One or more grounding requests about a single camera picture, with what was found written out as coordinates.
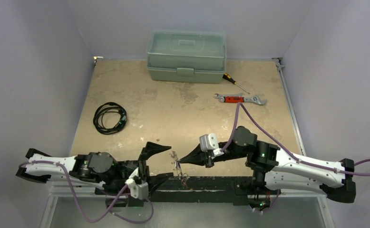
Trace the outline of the silver metal key holder plate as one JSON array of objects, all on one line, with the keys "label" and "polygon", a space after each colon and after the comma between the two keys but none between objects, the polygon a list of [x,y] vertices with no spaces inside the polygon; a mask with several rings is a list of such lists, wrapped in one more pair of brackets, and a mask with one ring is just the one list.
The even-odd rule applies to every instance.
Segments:
[{"label": "silver metal key holder plate", "polygon": [[186,189],[190,190],[190,188],[187,185],[187,181],[189,180],[189,176],[187,173],[184,173],[181,168],[181,164],[179,161],[179,158],[177,156],[177,153],[175,151],[172,151],[170,153],[170,157],[172,159],[171,164],[174,165],[173,171],[177,174],[178,179],[181,182],[181,185]]}]

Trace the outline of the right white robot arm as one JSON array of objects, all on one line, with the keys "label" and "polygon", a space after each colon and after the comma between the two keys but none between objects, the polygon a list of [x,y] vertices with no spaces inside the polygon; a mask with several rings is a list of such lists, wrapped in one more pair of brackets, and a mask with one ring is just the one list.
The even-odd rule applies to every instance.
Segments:
[{"label": "right white robot arm", "polygon": [[278,145],[260,141],[257,135],[238,126],[227,146],[218,142],[214,133],[199,138],[199,144],[180,163],[211,168],[217,162],[246,158],[246,167],[253,170],[252,179],[237,183],[247,194],[281,189],[305,190],[326,195],[340,203],[353,203],[356,184],[352,179],[354,161],[322,161],[290,153]]}]

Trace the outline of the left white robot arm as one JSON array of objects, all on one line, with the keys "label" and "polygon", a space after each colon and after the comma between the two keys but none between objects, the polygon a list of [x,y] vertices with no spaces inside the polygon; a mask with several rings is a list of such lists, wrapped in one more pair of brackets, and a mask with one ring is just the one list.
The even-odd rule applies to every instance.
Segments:
[{"label": "left white robot arm", "polygon": [[26,154],[28,161],[19,165],[16,176],[36,183],[71,181],[73,185],[92,185],[108,193],[126,191],[134,198],[147,198],[173,173],[152,175],[146,162],[151,156],[170,149],[147,142],[138,159],[118,161],[108,152],[52,157],[30,148]]}]

